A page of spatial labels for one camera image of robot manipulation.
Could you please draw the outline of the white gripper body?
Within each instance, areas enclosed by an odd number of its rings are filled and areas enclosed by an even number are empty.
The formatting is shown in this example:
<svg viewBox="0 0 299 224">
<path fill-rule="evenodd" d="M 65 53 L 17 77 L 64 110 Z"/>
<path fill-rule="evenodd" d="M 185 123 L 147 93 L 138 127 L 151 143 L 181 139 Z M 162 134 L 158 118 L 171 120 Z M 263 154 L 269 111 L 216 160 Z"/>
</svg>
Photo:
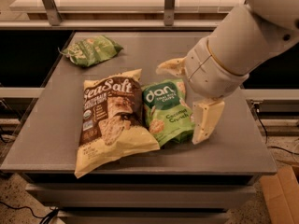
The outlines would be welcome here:
<svg viewBox="0 0 299 224">
<path fill-rule="evenodd" d="M 223 68 L 208 48 L 204 37 L 184 58 L 185 74 L 192 89 L 206 98 L 222 98 L 233 93 L 248 77 L 235 75 Z"/>
</svg>

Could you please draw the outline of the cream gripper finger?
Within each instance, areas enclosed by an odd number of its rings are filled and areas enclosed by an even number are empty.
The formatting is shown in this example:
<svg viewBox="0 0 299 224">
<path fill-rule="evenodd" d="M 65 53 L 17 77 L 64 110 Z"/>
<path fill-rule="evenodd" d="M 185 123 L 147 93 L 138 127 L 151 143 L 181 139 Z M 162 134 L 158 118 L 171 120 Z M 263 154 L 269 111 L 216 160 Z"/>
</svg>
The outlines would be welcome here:
<svg viewBox="0 0 299 224">
<path fill-rule="evenodd" d="M 222 99 L 203 99 L 192 104 L 194 132 L 192 142 L 197 145 L 214 132 L 225 107 Z"/>
<path fill-rule="evenodd" d="M 158 75 L 170 74 L 175 77 L 183 77 L 185 75 L 185 59 L 175 58 L 160 63 L 156 68 Z"/>
</svg>

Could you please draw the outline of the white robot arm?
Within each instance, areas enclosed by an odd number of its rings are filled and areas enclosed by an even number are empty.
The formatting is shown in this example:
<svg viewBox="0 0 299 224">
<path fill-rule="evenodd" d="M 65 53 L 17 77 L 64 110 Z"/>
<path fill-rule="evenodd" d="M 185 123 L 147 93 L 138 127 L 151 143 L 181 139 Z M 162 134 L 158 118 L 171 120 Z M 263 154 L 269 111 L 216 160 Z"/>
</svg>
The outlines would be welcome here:
<svg viewBox="0 0 299 224">
<path fill-rule="evenodd" d="M 158 65 L 157 73 L 185 77 L 193 91 L 202 96 L 192 105 L 195 144 L 213 133 L 224 97 L 260 64 L 298 43 L 298 23 L 299 0 L 245 0 L 185 57 Z"/>
</svg>

